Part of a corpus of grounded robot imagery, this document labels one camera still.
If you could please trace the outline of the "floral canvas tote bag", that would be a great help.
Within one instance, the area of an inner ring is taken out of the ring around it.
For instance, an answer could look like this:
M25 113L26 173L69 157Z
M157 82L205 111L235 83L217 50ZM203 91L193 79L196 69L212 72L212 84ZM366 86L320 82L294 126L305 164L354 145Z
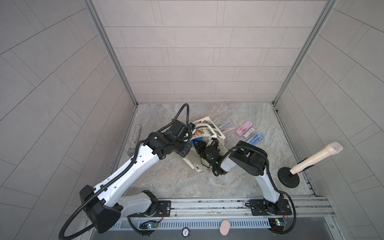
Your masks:
M203 160L202 157L196 152L194 147L193 140L200 140L205 142L207 145L210 145L214 140L218 140L218 151L221 155L223 155L227 149L224 146L225 136L221 132L221 130L213 123L210 117L204 117L197 121L194 121L193 124L196 127L194 135L191 138L191 150L183 158L183 160L197 172L203 172L205 170L210 169L209 163L206 160Z

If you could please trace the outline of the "clear case pink compass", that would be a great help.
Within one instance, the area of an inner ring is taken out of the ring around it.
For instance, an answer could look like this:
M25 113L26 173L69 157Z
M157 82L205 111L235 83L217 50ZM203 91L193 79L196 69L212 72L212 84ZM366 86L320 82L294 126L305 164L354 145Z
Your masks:
M237 127L235 126L235 124L233 123L233 121L229 120L229 121L225 121L223 122L220 126L219 126L219 130L225 134L225 133L228 133L230 131L233 131L235 130Z

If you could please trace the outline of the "pink compass set case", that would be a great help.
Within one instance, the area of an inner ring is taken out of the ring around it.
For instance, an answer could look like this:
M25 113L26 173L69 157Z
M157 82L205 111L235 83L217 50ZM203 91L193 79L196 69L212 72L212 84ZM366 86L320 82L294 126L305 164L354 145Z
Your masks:
M237 130L236 135L242 137L251 127L253 123L249 120L245 121Z

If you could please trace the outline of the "clear plastic stationery box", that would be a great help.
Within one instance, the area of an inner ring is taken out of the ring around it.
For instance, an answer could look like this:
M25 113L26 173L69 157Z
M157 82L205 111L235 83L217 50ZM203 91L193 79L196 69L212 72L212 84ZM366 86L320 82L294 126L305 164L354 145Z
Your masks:
M254 128L250 128L244 135L243 138L247 139L253 132L255 131Z

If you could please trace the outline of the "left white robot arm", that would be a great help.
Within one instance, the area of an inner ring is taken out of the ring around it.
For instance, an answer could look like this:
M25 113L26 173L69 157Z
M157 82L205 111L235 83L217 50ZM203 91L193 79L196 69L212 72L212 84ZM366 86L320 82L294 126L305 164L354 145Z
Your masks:
M185 157L191 149L191 137L196 129L193 123L173 121L164 133L152 132L140 141L134 155L101 183L86 185L80 190L84 212L98 233L108 231L121 217L144 213L154 208L155 196L143 191L133 197L124 197L126 190L147 169L171 153Z

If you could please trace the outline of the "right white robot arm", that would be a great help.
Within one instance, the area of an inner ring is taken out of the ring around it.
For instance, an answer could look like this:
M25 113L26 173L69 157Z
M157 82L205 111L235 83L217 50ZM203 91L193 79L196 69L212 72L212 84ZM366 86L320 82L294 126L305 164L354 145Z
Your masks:
M197 139L192 142L197 154L210 164L216 177L225 175L233 167L239 166L256 178L263 192L266 209L269 212L282 210L284 197L270 176L268 154L264 150L244 141L238 141L236 146L224 155L220 155L217 139L212 140L210 144Z

